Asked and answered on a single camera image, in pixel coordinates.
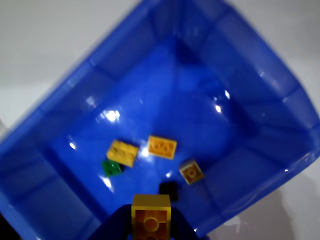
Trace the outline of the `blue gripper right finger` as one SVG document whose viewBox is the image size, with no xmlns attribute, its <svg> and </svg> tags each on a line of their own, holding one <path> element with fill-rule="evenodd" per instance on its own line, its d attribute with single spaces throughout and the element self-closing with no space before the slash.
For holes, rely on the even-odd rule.
<svg viewBox="0 0 320 240">
<path fill-rule="evenodd" d="M 200 239 L 187 219 L 176 207 L 171 209 L 170 236 L 174 240 Z"/>
</svg>

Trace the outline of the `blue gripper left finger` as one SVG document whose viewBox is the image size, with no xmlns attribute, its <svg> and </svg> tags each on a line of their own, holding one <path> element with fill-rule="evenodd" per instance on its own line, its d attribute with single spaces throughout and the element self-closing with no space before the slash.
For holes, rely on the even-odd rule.
<svg viewBox="0 0 320 240">
<path fill-rule="evenodd" d="M 127 240 L 132 234 L 132 205 L 117 209 L 91 235 L 92 240 Z"/>
</svg>

